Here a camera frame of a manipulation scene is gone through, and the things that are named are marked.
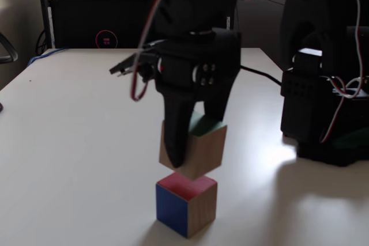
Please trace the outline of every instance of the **black cable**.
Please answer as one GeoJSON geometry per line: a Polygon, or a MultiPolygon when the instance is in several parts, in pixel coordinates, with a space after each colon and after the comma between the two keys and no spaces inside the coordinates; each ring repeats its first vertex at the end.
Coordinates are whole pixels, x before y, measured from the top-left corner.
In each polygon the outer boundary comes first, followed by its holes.
{"type": "Polygon", "coordinates": [[[281,5],[281,6],[284,6],[284,4],[283,4],[283,3],[278,2],[278,1],[274,1],[274,0],[267,0],[267,1],[269,1],[269,2],[271,2],[271,3],[275,3],[275,4],[278,4],[278,5],[281,5]]]}
{"type": "Polygon", "coordinates": [[[236,15],[237,15],[237,27],[238,27],[238,32],[240,32],[240,18],[238,16],[238,4],[236,4],[236,15]]]}
{"type": "Polygon", "coordinates": [[[40,41],[41,41],[41,38],[42,36],[45,34],[45,30],[41,32],[39,38],[37,39],[37,43],[36,43],[36,48],[35,48],[35,53],[36,53],[36,56],[40,56],[39,54],[39,48],[41,48],[42,46],[40,46],[40,41]]]}
{"type": "Polygon", "coordinates": [[[273,81],[274,83],[276,83],[279,86],[282,85],[282,83],[280,81],[278,81],[277,79],[275,79],[273,76],[271,76],[269,74],[266,74],[264,72],[261,72],[259,70],[251,69],[251,68],[246,67],[246,66],[241,66],[241,69],[246,70],[246,71],[249,71],[249,72],[252,72],[252,73],[255,73],[255,74],[259,74],[261,76],[264,76],[264,77],[270,79],[271,81],[273,81]]]}

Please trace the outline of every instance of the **white wire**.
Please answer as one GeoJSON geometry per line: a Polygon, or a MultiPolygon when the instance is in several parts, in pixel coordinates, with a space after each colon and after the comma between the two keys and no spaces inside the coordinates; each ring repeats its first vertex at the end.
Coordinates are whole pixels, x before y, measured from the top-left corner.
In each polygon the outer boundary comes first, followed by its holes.
{"type": "Polygon", "coordinates": [[[359,28],[360,28],[360,19],[361,19],[362,7],[361,7],[360,0],[356,0],[356,2],[357,2],[357,18],[356,18],[356,27],[355,27],[355,41],[356,41],[356,52],[357,52],[357,57],[358,57],[358,60],[359,60],[359,67],[360,67],[360,77],[357,78],[358,82],[359,82],[359,86],[357,87],[355,94],[342,93],[341,89],[332,81],[332,79],[329,79],[332,86],[335,89],[337,89],[338,94],[342,97],[347,98],[347,99],[354,99],[354,98],[357,97],[357,95],[359,95],[360,90],[362,88],[363,77],[364,77],[363,57],[362,57],[362,53],[361,53],[361,50],[360,50],[360,39],[359,39],[359,28]]]}
{"type": "MultiPolygon", "coordinates": [[[[341,78],[337,78],[337,79],[338,79],[338,80],[339,80],[339,82],[341,83],[341,85],[342,85],[342,89],[345,91],[345,83],[343,82],[343,80],[342,80],[341,78]]],[[[325,142],[327,141],[327,139],[329,138],[330,133],[332,132],[333,126],[334,126],[334,124],[335,124],[335,122],[336,122],[336,119],[337,119],[338,113],[340,112],[340,109],[342,108],[342,105],[343,105],[344,101],[345,101],[345,98],[344,98],[344,97],[342,97],[342,98],[341,98],[341,101],[340,101],[340,104],[338,105],[338,107],[337,107],[337,109],[336,109],[336,111],[335,111],[335,113],[334,113],[334,115],[333,115],[332,121],[330,122],[330,125],[329,125],[329,127],[328,127],[328,130],[327,130],[327,132],[326,132],[325,136],[323,137],[323,139],[321,140],[321,143],[325,143],[325,142]]]]}
{"type": "Polygon", "coordinates": [[[346,85],[346,88],[348,89],[355,82],[360,82],[360,78],[355,78],[355,79],[352,79],[351,81],[349,81],[346,85]]]}

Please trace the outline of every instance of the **wall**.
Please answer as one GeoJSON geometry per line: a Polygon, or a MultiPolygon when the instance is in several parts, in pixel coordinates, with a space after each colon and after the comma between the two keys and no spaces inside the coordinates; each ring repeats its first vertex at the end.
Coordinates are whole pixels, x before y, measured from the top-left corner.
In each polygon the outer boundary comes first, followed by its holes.
{"type": "MultiPolygon", "coordinates": [[[[0,0],[0,32],[19,54],[18,61],[0,65],[0,89],[21,73],[35,55],[35,44],[42,30],[40,0],[0,0]]],[[[5,54],[1,47],[0,55],[5,54]]]]}
{"type": "Polygon", "coordinates": [[[238,0],[239,28],[243,47],[259,47],[279,61],[279,33],[285,0],[238,0]]]}

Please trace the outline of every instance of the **robotic arm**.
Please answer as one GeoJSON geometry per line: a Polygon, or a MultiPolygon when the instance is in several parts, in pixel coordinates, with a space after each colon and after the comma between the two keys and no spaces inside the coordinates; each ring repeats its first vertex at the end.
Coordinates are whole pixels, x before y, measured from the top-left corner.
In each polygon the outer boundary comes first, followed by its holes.
{"type": "MultiPolygon", "coordinates": [[[[155,14],[155,30],[165,39],[146,45],[142,53],[111,69],[112,74],[139,72],[146,83],[155,80],[157,91],[164,97],[164,143],[175,168],[185,159],[195,103],[203,101],[205,113],[217,120],[224,117],[240,70],[241,37],[237,32],[212,27],[215,18],[235,5],[236,0],[156,0],[144,34],[155,14]]],[[[359,71],[358,63],[352,62],[357,59],[355,32],[351,28],[355,19],[345,14],[345,6],[353,5],[355,0],[287,0],[281,24],[281,64],[289,69],[284,73],[282,85],[285,97],[282,131],[308,149],[311,146],[329,149],[336,157],[339,155],[335,154],[338,151],[335,139],[347,131],[369,126],[366,113],[360,113],[365,117],[359,124],[343,119],[338,124],[341,128],[327,130],[341,101],[341,95],[332,91],[327,79],[335,84],[329,77],[340,76],[348,82],[359,71]],[[323,143],[322,137],[328,132],[330,143],[323,143]]],[[[132,91],[135,99],[135,82],[132,91]]],[[[356,96],[351,102],[356,104],[348,105],[347,112],[369,108],[368,97],[358,97],[361,91],[358,87],[353,92],[356,96]]],[[[353,155],[349,159],[334,159],[333,154],[322,161],[338,165],[352,162],[353,155]]],[[[309,158],[317,160],[322,156],[309,158]]]]}

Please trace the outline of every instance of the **red wire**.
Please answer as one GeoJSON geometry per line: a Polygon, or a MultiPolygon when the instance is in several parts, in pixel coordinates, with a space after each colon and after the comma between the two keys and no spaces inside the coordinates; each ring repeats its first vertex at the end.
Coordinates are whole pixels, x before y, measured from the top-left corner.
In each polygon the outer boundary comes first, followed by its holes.
{"type": "MultiPolygon", "coordinates": [[[[148,18],[146,20],[145,26],[144,26],[144,30],[142,31],[142,35],[141,35],[141,40],[140,40],[140,45],[142,45],[144,43],[144,40],[146,39],[146,35],[148,32],[148,29],[150,28],[150,24],[152,22],[152,17],[154,16],[154,13],[157,9],[157,6],[159,4],[161,0],[155,0],[154,4],[152,5],[148,18]]],[[[138,60],[140,59],[140,52],[138,52],[136,55],[138,55],[138,60]]],[[[138,97],[136,97],[136,88],[137,88],[137,73],[138,73],[138,63],[135,63],[134,65],[134,71],[133,71],[133,81],[132,81],[132,87],[131,87],[131,98],[133,101],[140,101],[146,93],[147,87],[148,87],[148,83],[145,84],[144,89],[142,90],[142,92],[140,93],[140,95],[138,95],[138,97]]]]}

